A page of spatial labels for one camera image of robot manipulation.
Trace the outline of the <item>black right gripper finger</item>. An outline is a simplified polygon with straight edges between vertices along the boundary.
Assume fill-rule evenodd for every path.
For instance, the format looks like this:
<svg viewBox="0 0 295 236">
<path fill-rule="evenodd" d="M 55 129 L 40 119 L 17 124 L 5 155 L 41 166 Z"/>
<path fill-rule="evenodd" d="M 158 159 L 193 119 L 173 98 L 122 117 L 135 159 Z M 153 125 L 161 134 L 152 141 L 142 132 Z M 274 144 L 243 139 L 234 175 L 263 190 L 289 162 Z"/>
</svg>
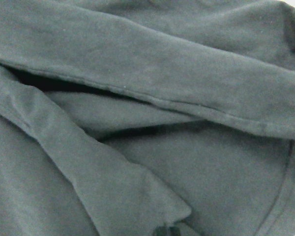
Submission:
<svg viewBox="0 0 295 236">
<path fill-rule="evenodd" d="M 176 226 L 158 226 L 153 231 L 153 236 L 181 236 L 179 227 Z"/>
</svg>

